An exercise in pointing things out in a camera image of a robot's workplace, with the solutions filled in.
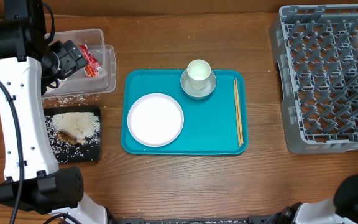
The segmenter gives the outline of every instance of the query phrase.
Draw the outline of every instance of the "red package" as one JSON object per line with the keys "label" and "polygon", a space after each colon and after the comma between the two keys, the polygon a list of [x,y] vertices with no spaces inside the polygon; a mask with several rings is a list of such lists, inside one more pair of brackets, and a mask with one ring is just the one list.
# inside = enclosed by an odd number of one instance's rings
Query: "red package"
{"label": "red package", "polygon": [[82,54],[84,55],[84,58],[88,62],[87,66],[84,67],[85,69],[85,75],[86,77],[98,77],[102,74],[102,66],[97,61],[97,59],[91,54],[91,52],[88,50],[88,47],[83,44],[80,45],[80,49],[82,51]]}

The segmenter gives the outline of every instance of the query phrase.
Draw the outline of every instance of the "teal serving tray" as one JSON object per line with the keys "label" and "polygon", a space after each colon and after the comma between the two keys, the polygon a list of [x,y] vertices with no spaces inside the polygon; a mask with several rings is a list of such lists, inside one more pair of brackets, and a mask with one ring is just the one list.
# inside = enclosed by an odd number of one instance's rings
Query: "teal serving tray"
{"label": "teal serving tray", "polygon": [[[160,155],[238,155],[248,146],[246,92],[244,79],[234,70],[213,70],[215,90],[202,100],[190,98],[180,86],[184,70],[135,70],[125,82],[121,144],[131,154]],[[238,146],[233,80],[237,78],[244,143]],[[137,142],[128,130],[131,106],[149,93],[174,98],[183,110],[185,123],[179,136],[166,146],[148,147]]]}

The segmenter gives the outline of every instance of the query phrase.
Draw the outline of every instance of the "white cup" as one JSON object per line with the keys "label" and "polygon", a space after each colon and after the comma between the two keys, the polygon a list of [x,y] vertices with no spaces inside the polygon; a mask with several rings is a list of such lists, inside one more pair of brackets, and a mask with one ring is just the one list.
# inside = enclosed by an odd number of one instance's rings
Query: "white cup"
{"label": "white cup", "polygon": [[187,74],[190,86],[195,90],[200,90],[206,85],[209,74],[211,74],[211,66],[208,62],[197,59],[187,66]]}

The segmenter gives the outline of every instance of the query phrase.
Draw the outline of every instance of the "wooden chopstick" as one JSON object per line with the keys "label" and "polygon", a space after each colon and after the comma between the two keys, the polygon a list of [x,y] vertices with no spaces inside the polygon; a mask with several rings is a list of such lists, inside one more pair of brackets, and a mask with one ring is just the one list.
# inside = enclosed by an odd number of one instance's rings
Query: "wooden chopstick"
{"label": "wooden chopstick", "polygon": [[235,79],[236,82],[236,95],[237,95],[237,109],[239,113],[239,123],[240,123],[240,138],[241,138],[241,144],[244,143],[244,137],[242,135],[242,121],[241,121],[241,107],[240,107],[240,97],[239,97],[239,84],[237,81],[237,78]]}
{"label": "wooden chopstick", "polygon": [[239,110],[237,106],[237,94],[236,94],[236,80],[233,80],[234,86],[234,106],[236,107],[236,121],[237,121],[237,138],[239,140],[239,147],[241,147],[241,134],[240,134],[240,123],[239,123]]}

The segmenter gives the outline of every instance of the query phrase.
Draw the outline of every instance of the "gray dish drying rack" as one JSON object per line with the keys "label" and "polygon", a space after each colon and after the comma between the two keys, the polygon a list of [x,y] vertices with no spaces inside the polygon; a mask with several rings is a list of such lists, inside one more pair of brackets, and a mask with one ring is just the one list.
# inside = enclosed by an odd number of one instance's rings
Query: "gray dish drying rack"
{"label": "gray dish drying rack", "polygon": [[270,28],[287,148],[358,149],[358,4],[283,6]]}

